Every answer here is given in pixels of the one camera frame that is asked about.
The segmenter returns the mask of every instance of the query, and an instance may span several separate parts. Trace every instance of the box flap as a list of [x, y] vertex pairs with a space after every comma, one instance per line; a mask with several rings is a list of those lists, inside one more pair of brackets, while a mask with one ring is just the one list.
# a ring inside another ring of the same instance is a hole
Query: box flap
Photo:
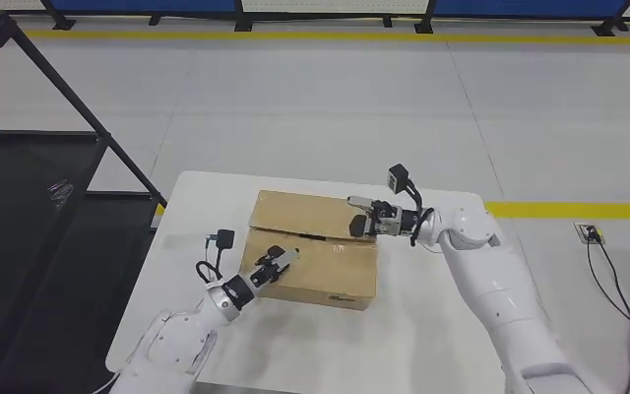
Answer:
[[299, 256], [270, 287], [304, 289], [342, 296], [376, 296], [376, 244], [347, 240], [321, 241], [286, 232], [251, 229], [242, 272], [254, 269], [270, 245], [298, 248]]
[[338, 239], [375, 241], [374, 237], [355, 238], [349, 224], [363, 212], [345, 199], [261, 190], [249, 226], [257, 229], [292, 232]]

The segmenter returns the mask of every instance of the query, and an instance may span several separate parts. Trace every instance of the white table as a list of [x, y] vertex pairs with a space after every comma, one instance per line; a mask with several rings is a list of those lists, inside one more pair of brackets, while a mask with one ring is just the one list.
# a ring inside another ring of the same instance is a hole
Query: white table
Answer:
[[[122, 366], [163, 308], [187, 310], [199, 302], [204, 287], [195, 264], [204, 257], [206, 233], [236, 231], [221, 269], [227, 277], [238, 271], [261, 189], [362, 195], [412, 207], [409, 197], [384, 186], [182, 173], [107, 355], [110, 370]], [[470, 193], [421, 193], [436, 208], [482, 204]], [[221, 329], [199, 381], [308, 394], [503, 393], [498, 357], [443, 256], [412, 249], [402, 237], [381, 237], [378, 249], [378, 295], [365, 311], [256, 299]]]

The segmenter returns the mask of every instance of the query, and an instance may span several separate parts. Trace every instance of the blue wall panel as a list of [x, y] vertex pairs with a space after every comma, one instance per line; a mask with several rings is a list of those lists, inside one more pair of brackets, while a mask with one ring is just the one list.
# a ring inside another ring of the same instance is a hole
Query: blue wall panel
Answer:
[[[52, 0], [60, 10], [234, 11], [233, 0]], [[606, 17], [623, 0], [437, 0], [438, 15]]]
[[437, 0], [436, 14], [546, 17], [611, 16], [623, 0]]
[[234, 11], [233, 0], [52, 0], [58, 10], [90, 11]]

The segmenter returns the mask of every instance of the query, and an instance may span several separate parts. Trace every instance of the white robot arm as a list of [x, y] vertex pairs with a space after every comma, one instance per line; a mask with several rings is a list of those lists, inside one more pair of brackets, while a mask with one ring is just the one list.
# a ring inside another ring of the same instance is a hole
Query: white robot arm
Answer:
[[388, 185], [416, 203], [404, 210], [385, 201], [348, 197], [365, 215], [350, 224], [353, 236], [406, 235], [428, 246], [439, 243], [460, 295], [483, 324], [506, 376], [507, 394], [604, 394], [607, 389], [571, 363], [541, 317], [526, 263], [483, 207], [423, 209], [407, 170], [390, 168]]
[[160, 313], [110, 393], [189, 393], [215, 345], [217, 329], [231, 323], [261, 289], [275, 282], [298, 252], [272, 246], [251, 272], [225, 283], [208, 280], [208, 290], [195, 310]]

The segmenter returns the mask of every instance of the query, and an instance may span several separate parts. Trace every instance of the floor tape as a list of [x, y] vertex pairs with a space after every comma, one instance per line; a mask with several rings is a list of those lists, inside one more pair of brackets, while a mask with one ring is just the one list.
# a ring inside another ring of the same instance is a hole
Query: floor tape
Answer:
[[494, 34], [416, 34], [416, 33], [328, 33], [328, 32], [81, 32], [26, 31], [30, 38], [132, 39], [132, 40], [361, 40], [493, 42], [570, 45], [630, 45], [630, 37], [494, 35]]
[[[485, 207], [496, 218], [630, 220], [630, 204], [621, 203], [487, 201]], [[158, 206], [156, 215], [163, 213]]]

